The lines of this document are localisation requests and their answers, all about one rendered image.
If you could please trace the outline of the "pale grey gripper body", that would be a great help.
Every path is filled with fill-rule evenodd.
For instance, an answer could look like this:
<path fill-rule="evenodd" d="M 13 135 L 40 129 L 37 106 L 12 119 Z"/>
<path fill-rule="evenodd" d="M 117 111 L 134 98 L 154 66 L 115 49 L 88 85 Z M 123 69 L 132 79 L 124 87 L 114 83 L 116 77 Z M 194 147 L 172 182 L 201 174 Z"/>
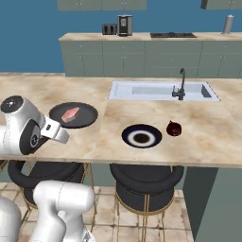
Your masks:
<path fill-rule="evenodd" d="M 50 138 L 54 141 L 66 144 L 69 140 L 68 132 L 61 126 L 52 126 L 50 128 Z"/>

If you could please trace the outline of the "pink raw steak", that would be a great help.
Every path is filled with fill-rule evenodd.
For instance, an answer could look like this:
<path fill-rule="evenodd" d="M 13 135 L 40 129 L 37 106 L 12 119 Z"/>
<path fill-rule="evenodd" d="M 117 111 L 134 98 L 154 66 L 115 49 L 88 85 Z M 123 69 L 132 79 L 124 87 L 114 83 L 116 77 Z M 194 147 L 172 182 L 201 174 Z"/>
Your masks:
<path fill-rule="evenodd" d="M 79 107 L 75 107 L 75 108 L 72 108 L 72 109 L 67 110 L 63 114 L 63 116 L 61 117 L 61 120 L 64 123 L 73 121 L 76 118 L 76 115 L 78 114 L 78 111 L 79 111 Z"/>

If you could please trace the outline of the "black round pan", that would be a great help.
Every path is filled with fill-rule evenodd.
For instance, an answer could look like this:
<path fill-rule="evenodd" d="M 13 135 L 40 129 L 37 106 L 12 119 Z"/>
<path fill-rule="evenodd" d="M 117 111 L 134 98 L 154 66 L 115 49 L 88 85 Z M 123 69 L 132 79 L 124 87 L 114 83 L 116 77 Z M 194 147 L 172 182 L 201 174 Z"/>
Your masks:
<path fill-rule="evenodd" d="M 79 107 L 78 114 L 73 121 L 64 123 L 61 120 L 63 114 L 72 108 Z M 58 121 L 64 128 L 81 129 L 92 125 L 98 118 L 98 111 L 95 107 L 81 102 L 66 102 L 53 107 L 49 112 L 49 117 Z"/>

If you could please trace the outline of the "dark blue white plate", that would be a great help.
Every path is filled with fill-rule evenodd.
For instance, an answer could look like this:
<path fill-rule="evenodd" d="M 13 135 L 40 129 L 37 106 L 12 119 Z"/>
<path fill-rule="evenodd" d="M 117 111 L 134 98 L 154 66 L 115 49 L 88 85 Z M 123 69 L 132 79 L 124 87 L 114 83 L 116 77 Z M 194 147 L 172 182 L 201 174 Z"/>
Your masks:
<path fill-rule="evenodd" d="M 157 146 L 163 139 L 162 133 L 146 124 L 135 124 L 126 127 L 121 134 L 123 141 L 137 148 L 150 148 Z"/>

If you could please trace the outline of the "black stool with gold legs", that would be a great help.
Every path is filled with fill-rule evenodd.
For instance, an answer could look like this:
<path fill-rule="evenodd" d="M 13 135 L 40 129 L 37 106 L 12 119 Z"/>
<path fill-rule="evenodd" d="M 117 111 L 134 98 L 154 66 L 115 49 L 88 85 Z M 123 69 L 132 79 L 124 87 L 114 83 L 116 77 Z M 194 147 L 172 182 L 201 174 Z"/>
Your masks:
<path fill-rule="evenodd" d="M 37 205 L 33 199 L 33 190 L 42 181 L 60 181 L 83 183 L 86 176 L 90 177 L 94 186 L 92 166 L 84 163 L 37 162 L 28 175 L 22 173 L 26 161 L 9 161 L 8 173 L 10 179 L 20 188 L 22 198 L 26 204 L 26 213 L 22 221 Z"/>
<path fill-rule="evenodd" d="M 147 218 L 164 213 L 182 179 L 181 165 L 110 164 L 115 179 L 117 206 L 143 217 L 142 242 L 146 242 Z"/>

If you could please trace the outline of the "white inset sink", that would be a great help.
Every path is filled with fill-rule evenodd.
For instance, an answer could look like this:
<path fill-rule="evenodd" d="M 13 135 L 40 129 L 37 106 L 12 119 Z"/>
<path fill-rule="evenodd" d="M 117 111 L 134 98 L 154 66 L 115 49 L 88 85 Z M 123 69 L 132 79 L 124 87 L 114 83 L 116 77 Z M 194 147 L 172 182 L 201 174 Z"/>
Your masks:
<path fill-rule="evenodd" d="M 109 99 L 118 100 L 177 100 L 172 92 L 182 86 L 181 81 L 119 81 L 114 80 Z M 219 98 L 207 82 L 184 83 L 184 101 L 214 101 Z"/>

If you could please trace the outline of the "black toaster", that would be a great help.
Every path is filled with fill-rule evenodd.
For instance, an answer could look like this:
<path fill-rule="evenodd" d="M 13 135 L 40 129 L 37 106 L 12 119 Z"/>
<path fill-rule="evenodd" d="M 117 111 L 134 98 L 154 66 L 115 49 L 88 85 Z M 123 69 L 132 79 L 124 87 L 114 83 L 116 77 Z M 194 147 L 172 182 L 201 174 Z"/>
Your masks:
<path fill-rule="evenodd" d="M 103 24 L 102 25 L 103 35 L 116 35 L 117 34 L 117 24 Z"/>

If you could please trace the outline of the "grey-green base cupboard run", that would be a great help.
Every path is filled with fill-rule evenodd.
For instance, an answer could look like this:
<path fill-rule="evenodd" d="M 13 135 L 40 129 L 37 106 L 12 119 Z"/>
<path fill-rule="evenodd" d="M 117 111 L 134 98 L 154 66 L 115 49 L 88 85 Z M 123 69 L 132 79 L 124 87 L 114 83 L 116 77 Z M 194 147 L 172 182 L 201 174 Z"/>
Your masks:
<path fill-rule="evenodd" d="M 242 78 L 242 41 L 62 41 L 68 77 Z"/>

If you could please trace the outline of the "black silver coffee machine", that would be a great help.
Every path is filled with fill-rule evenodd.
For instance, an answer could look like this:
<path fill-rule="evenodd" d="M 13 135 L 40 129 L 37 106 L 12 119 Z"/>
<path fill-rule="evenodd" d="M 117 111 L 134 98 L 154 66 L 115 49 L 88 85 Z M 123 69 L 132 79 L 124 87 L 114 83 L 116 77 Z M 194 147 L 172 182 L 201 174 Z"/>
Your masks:
<path fill-rule="evenodd" d="M 117 35 L 127 37 L 132 35 L 132 16 L 118 15 L 117 16 Z"/>

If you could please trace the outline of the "black sink tap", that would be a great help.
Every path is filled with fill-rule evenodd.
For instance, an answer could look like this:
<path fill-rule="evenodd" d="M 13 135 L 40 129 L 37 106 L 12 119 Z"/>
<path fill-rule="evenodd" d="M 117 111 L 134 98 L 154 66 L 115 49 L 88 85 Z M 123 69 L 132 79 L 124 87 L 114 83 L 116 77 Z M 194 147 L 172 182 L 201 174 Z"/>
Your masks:
<path fill-rule="evenodd" d="M 176 97 L 178 100 L 183 100 L 183 98 L 185 97 L 185 90 L 184 90 L 185 70 L 183 68 L 180 70 L 180 74 L 182 75 L 181 88 L 178 90 L 173 89 L 172 96 Z"/>

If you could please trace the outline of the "black hob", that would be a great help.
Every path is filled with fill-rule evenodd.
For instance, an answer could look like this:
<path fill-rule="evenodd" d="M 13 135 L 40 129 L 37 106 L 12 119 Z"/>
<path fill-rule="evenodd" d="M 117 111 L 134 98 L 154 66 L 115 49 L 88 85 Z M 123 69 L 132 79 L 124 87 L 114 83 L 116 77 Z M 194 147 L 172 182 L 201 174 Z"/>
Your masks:
<path fill-rule="evenodd" d="M 192 32 L 150 32 L 151 38 L 197 38 Z"/>

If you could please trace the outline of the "grey-green island base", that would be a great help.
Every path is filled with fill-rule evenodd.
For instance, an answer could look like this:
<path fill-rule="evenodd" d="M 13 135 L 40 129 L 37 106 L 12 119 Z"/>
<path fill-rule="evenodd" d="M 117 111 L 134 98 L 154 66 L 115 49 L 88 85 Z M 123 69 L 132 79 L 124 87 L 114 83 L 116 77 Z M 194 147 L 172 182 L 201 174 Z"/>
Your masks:
<path fill-rule="evenodd" d="M 188 167 L 182 191 L 194 242 L 242 242 L 242 168 Z"/>

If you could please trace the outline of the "grey cylindrical bottle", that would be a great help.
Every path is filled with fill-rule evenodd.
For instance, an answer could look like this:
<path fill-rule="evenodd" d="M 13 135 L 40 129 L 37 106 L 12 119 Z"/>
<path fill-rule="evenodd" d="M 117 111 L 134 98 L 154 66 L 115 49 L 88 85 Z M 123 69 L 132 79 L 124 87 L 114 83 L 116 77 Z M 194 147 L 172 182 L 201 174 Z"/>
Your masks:
<path fill-rule="evenodd" d="M 231 30 L 232 30 L 232 26 L 233 26 L 233 15 L 229 14 L 226 17 L 222 33 L 223 34 L 230 34 Z"/>

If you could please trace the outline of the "grey-green wall cupboard run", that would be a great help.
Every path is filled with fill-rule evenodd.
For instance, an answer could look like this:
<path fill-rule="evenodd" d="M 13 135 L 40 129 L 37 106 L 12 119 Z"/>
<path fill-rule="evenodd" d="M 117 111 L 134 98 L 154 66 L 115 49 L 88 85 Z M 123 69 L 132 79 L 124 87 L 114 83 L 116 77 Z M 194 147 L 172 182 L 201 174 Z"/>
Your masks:
<path fill-rule="evenodd" d="M 201 0 L 202 9 L 242 9 L 242 0 Z"/>
<path fill-rule="evenodd" d="M 60 11 L 146 10 L 147 0 L 57 0 Z"/>

